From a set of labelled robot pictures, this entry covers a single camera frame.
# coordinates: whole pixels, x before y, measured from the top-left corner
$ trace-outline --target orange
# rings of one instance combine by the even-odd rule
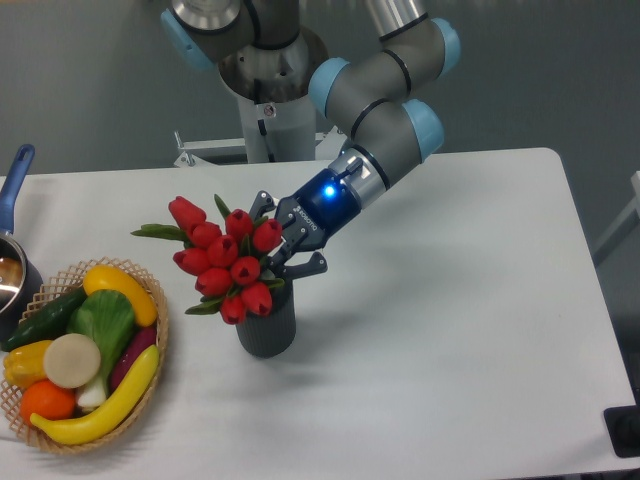
[[[64,420],[73,416],[76,397],[73,390],[60,388],[50,380],[36,382],[22,394],[20,416],[31,425],[29,418],[37,413],[48,420]]]

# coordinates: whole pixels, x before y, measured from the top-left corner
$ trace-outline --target blue light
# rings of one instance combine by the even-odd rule
[[[333,196],[335,196],[336,194],[336,189],[333,185],[327,185],[326,187],[324,187],[324,196],[327,198],[331,198]]]

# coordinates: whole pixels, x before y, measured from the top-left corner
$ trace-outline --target bok choy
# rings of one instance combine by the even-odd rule
[[[109,396],[109,375],[131,340],[135,330],[135,313],[127,297],[115,290],[98,290],[74,312],[68,333],[91,338],[100,350],[100,370],[76,391],[83,412],[96,409]]]

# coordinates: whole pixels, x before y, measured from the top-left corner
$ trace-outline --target fake vegetable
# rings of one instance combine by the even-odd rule
[[[10,352],[29,343],[53,340],[63,335],[71,314],[86,298],[84,290],[76,288],[51,300],[29,318],[20,322],[13,335],[2,344],[2,350]]]
[[[98,409],[80,418],[52,421],[38,413],[31,423],[63,445],[91,442],[116,428],[147,390],[160,362],[158,347],[148,347],[136,359],[120,386]]]
[[[147,347],[155,344],[156,329],[154,327],[143,328],[135,334],[133,340],[131,340],[131,343],[129,343],[129,346],[122,354],[122,357],[120,357],[116,366],[113,367],[111,378],[109,380],[111,391],[118,388],[118,385],[120,385],[120,382],[122,382],[122,379],[127,374],[136,358],[138,358],[140,354],[147,349]]]
[[[108,397],[109,374],[131,340],[134,328],[131,303],[115,290],[99,290],[89,295],[69,322],[69,333],[86,335],[100,350],[100,370],[76,392],[78,406],[84,411],[98,407]]]
[[[9,385],[25,389],[47,378],[43,359],[49,345],[51,340],[41,340],[16,348],[4,357],[4,378]]]
[[[62,388],[78,388],[100,368],[100,350],[86,335],[68,333],[56,338],[44,354],[47,378]]]
[[[87,295],[99,290],[122,293],[131,302],[135,321],[140,327],[148,327],[156,321],[158,310],[151,296],[133,277],[117,267],[96,265],[85,275],[82,287]]]
[[[31,385],[22,394],[20,416],[32,427],[32,414],[49,420],[63,420],[71,418],[75,406],[73,390],[60,388],[49,380],[42,380]]]

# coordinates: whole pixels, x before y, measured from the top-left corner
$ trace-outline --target cooking pot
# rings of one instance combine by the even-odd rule
[[[22,145],[0,190],[0,342],[11,336],[22,312],[40,290],[42,277],[12,238],[16,198],[35,155],[32,145]]]

